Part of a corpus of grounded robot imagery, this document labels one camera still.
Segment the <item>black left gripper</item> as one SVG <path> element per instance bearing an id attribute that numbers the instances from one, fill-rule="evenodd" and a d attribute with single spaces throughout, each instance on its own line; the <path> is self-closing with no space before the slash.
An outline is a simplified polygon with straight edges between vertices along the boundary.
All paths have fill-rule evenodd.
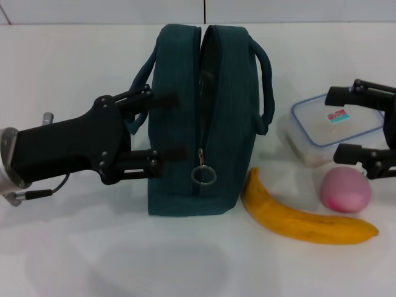
<path id="1" fill-rule="evenodd" d="M 105 96 L 78 118 L 20 131 L 11 167 L 26 183 L 91 170 L 111 185 L 161 178 L 167 163 L 184 161 L 188 155 L 185 147 L 131 150 L 121 112 Z"/>

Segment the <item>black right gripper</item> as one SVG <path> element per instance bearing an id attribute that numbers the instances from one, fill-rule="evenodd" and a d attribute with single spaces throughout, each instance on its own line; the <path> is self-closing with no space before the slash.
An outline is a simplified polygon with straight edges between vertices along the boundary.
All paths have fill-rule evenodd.
<path id="1" fill-rule="evenodd" d="M 361 163 L 370 180 L 395 177 L 396 117 L 395 88 L 356 79 L 351 87 L 330 87 L 325 105 L 356 105 L 371 109 L 388 109 L 383 132 L 390 149 L 363 148 L 361 145 L 339 144 L 333 161 L 337 164 Z"/>

